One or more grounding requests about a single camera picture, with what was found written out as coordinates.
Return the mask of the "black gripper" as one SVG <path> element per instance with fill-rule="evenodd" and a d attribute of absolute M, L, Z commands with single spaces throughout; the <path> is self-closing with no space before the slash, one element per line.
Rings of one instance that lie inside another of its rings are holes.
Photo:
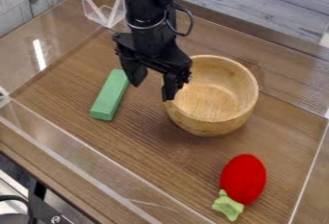
<path fill-rule="evenodd" d="M 192 59 L 180 49 L 177 23 L 164 22 L 150 28 L 131 27 L 130 33 L 115 33 L 117 54 L 130 84 L 138 87 L 149 69 L 164 75 L 162 98 L 176 99 L 178 90 L 189 80 Z"/>

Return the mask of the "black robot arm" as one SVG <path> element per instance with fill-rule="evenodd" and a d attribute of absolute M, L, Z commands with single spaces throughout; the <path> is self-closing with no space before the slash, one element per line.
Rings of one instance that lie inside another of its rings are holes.
<path fill-rule="evenodd" d="M 150 69 L 162 73 L 162 98 L 172 101 L 192 75 L 193 60 L 177 44 L 192 33 L 192 12 L 176 0 L 125 0 L 125 6 L 130 32 L 114 34 L 122 69 L 135 87 Z"/>

